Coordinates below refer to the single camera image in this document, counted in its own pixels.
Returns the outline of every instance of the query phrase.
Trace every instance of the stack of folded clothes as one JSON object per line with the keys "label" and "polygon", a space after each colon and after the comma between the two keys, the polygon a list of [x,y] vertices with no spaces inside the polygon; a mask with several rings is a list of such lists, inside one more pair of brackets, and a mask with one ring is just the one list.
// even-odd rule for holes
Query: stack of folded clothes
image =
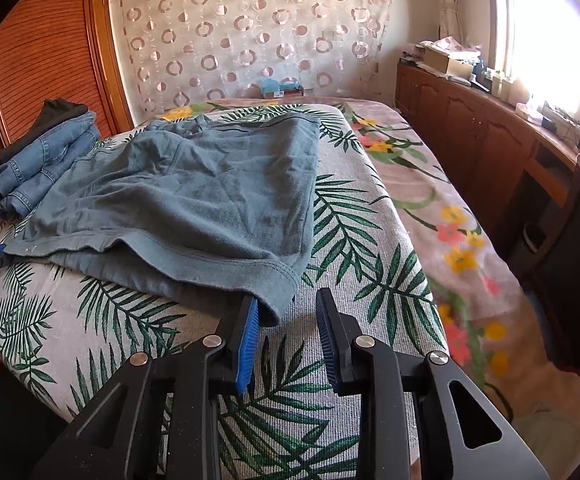
{"label": "stack of folded clothes", "polygon": [[100,137],[86,105],[46,100],[25,136],[0,151],[0,220],[27,216]]}

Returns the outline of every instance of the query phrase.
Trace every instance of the blue denim jeans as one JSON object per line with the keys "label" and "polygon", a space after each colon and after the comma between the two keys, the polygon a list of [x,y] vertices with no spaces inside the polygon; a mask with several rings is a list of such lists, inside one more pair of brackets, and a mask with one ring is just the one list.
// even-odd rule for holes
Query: blue denim jeans
{"label": "blue denim jeans", "polygon": [[0,219],[26,216],[59,177],[99,139],[96,113],[87,113],[48,130],[0,166]]}

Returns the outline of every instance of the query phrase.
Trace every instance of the wooden cabinet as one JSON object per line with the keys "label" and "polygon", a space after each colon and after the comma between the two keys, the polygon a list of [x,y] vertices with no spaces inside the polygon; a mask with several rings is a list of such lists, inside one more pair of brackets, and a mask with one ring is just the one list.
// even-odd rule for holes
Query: wooden cabinet
{"label": "wooden cabinet", "polygon": [[508,105],[399,65],[397,106],[434,152],[486,232],[496,237],[537,132]]}

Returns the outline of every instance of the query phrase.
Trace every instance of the sheer curtain with circles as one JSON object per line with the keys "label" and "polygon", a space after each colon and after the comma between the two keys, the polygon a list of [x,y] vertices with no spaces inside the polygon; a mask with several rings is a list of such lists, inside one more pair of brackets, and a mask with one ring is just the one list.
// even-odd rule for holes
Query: sheer curtain with circles
{"label": "sheer curtain with circles", "polygon": [[378,99],[391,0],[110,0],[128,101],[140,120],[260,80],[307,94]]}

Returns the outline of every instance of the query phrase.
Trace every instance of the cardboard box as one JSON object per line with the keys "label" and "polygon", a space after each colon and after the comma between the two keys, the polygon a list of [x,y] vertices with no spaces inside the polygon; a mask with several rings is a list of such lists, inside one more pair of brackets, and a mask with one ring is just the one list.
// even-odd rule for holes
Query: cardboard box
{"label": "cardboard box", "polygon": [[474,69],[470,63],[464,63],[458,59],[452,59],[437,50],[427,47],[425,49],[425,56],[423,56],[423,62],[439,72],[462,77],[468,81],[470,80],[470,74]]}

